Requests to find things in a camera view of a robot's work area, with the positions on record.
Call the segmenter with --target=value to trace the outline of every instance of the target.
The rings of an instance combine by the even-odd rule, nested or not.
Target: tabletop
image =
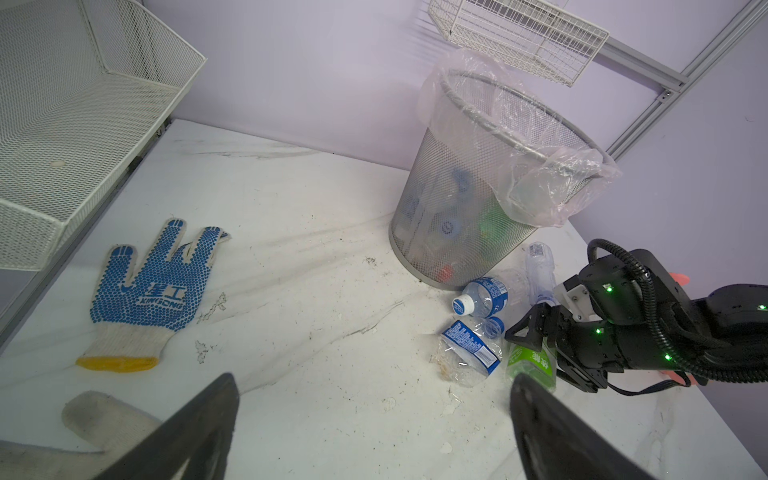
[[[498,369],[467,389],[430,362],[454,293],[391,250],[407,177],[175,121],[0,357],[0,439],[90,451],[60,420],[83,391],[167,419],[232,372],[241,398],[227,478],[525,478],[511,380]],[[170,217],[187,221],[187,238],[207,226],[231,235],[195,320],[151,370],[75,366],[95,338],[88,311],[110,246],[146,253]],[[586,264],[569,223],[535,240],[552,248],[558,282]],[[500,267],[523,258],[518,248]],[[661,379],[611,374],[625,389]],[[555,396],[657,478],[766,477],[697,387],[623,397],[559,382]]]

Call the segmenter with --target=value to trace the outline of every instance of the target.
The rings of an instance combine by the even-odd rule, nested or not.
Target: green bottle inside trash can
[[[553,392],[554,382],[557,379],[555,360],[556,357],[546,343],[541,344],[540,352],[512,344],[509,350],[509,361],[507,361],[507,375],[514,379],[519,373],[524,373],[536,380],[549,392]]]

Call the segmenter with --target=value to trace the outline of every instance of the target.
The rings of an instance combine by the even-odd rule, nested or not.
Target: white mesh basket
[[[430,0],[445,40],[572,86],[608,31],[541,0]]]
[[[0,2],[0,268],[40,270],[206,59],[131,0],[11,4]]]

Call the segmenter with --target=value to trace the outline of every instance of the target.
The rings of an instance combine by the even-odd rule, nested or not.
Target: barcode
[[[480,360],[483,365],[485,365],[485,368],[488,368],[498,361],[496,355],[494,355],[487,346],[480,347],[480,350],[475,352],[475,356],[478,357],[478,360]]]

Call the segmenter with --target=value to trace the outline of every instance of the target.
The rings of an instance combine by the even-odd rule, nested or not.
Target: trash can
[[[435,134],[433,122],[426,131],[389,241],[421,281],[460,290],[536,230],[511,220],[495,196],[495,178],[510,157],[543,163],[548,157],[538,147],[569,147],[596,149],[611,160],[573,124],[514,86],[456,69],[440,70],[434,84],[432,113],[442,127]],[[574,183],[568,198],[589,180]]]

